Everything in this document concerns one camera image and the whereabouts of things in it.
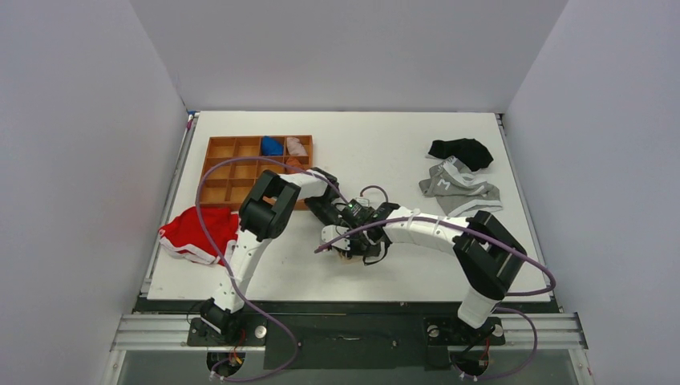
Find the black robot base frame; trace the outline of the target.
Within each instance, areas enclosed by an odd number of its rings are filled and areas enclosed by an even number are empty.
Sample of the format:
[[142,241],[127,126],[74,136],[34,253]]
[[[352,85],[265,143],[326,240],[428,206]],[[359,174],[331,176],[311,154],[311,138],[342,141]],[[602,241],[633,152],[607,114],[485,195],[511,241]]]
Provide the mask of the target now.
[[198,351],[230,376],[263,354],[263,367],[288,369],[452,368],[479,373],[491,347],[547,345],[553,301],[515,302],[479,329],[461,322],[455,302],[263,302],[226,334],[203,322],[197,304],[144,305],[122,319],[113,345],[126,351]]

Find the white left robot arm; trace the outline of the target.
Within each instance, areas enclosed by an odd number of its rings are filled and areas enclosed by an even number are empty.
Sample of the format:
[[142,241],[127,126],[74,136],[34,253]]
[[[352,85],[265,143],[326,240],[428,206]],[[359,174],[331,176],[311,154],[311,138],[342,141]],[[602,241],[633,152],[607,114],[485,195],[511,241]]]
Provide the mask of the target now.
[[296,203],[304,200],[332,208],[340,197],[338,186],[337,178],[320,168],[294,174],[265,170],[258,177],[239,209],[237,241],[225,262],[226,277],[200,308],[208,335],[218,344],[237,339],[237,313],[251,304],[245,291],[266,248],[284,232]]

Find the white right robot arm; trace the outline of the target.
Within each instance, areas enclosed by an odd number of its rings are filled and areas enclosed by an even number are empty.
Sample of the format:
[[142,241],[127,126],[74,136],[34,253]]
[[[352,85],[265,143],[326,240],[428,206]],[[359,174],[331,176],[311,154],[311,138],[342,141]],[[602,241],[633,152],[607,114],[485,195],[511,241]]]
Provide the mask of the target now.
[[396,244],[417,245],[455,257],[469,288],[452,321],[454,336],[473,342],[484,332],[493,310],[510,294],[512,283],[528,258],[524,247],[487,212],[472,217],[438,217],[417,209],[383,203],[375,210],[349,204],[342,223],[327,226],[334,238],[323,238],[326,248],[347,256],[359,255],[371,265]]

